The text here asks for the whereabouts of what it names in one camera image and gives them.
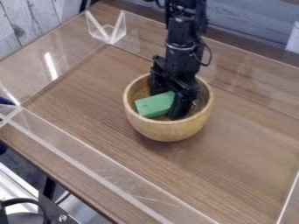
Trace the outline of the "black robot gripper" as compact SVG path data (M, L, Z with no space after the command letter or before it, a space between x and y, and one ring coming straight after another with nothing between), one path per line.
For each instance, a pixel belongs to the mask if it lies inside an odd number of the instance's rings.
M196 76L206 66L202 61L205 48L205 43L167 44L166 55L154 56L150 74L151 95L174 91L174 101L169 112L171 119L186 117L198 99L201 84Z

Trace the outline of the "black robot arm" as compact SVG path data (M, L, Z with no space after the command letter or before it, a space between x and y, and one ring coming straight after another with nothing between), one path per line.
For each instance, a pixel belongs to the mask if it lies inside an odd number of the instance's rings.
M165 0L167 38L165 56L154 56L150 74L151 95L174 91L169 111L171 119L186 117L197 102L202 86L197 73L208 67L205 49L212 49L202 39L209 29L208 0Z

